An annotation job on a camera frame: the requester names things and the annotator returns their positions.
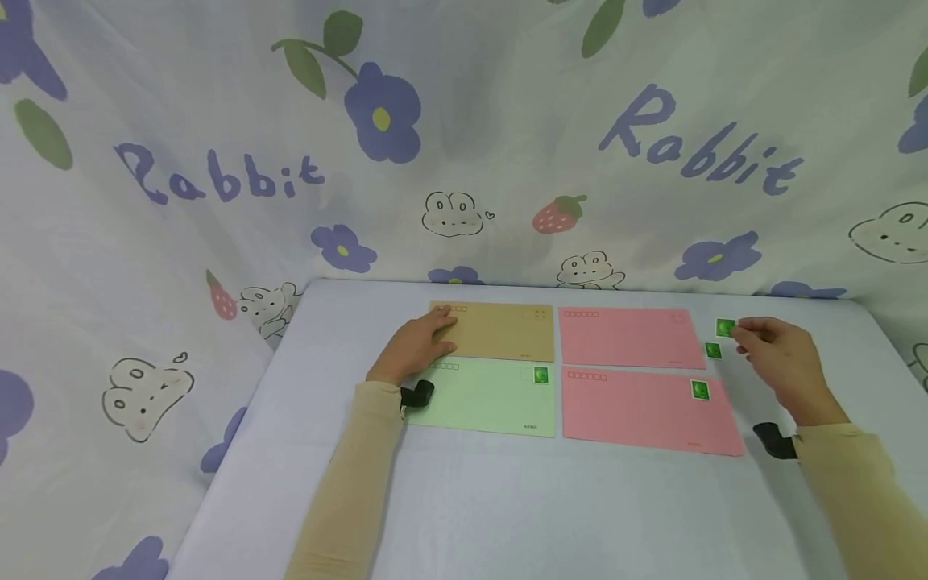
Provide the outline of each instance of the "yellow flower center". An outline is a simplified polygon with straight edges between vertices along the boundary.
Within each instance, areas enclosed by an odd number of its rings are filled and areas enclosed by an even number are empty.
[[[388,113],[387,109],[384,107],[377,107],[374,109],[374,126],[381,131],[386,131],[390,128],[390,113]]]

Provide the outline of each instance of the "brown envelope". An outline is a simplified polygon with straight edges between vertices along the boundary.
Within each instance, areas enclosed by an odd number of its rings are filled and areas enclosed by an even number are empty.
[[[452,341],[452,356],[506,358],[554,362],[554,315],[550,304],[443,303],[451,304],[458,323],[435,336]]]

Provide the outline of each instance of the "black clip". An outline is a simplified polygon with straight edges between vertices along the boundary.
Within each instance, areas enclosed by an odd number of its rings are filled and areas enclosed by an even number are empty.
[[[780,434],[780,425],[777,423],[757,423],[754,433],[764,444],[764,448],[771,457],[776,459],[796,459],[796,447],[792,437],[783,437]]]
[[[400,406],[417,408],[427,406],[432,400],[432,393],[435,392],[435,385],[427,380],[420,380],[416,383],[416,390],[400,389]]]

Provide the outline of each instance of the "beige sleeve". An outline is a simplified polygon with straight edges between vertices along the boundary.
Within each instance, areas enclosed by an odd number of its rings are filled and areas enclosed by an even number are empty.
[[[362,382],[306,513],[285,580],[365,580],[399,441],[399,387]]]
[[[851,580],[928,578],[928,522],[880,438],[855,425],[800,427],[796,455]]]

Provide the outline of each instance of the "strawberry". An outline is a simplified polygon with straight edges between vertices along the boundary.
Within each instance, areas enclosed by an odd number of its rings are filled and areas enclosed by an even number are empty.
[[[223,320],[231,320],[238,314],[238,307],[229,293],[223,290],[223,285],[213,276],[213,272],[206,271],[206,283],[210,285],[210,298],[213,299],[213,308]]]
[[[532,227],[541,234],[559,234],[566,232],[577,225],[577,220],[583,216],[580,202],[586,201],[586,196],[560,196],[541,208],[532,220]]]

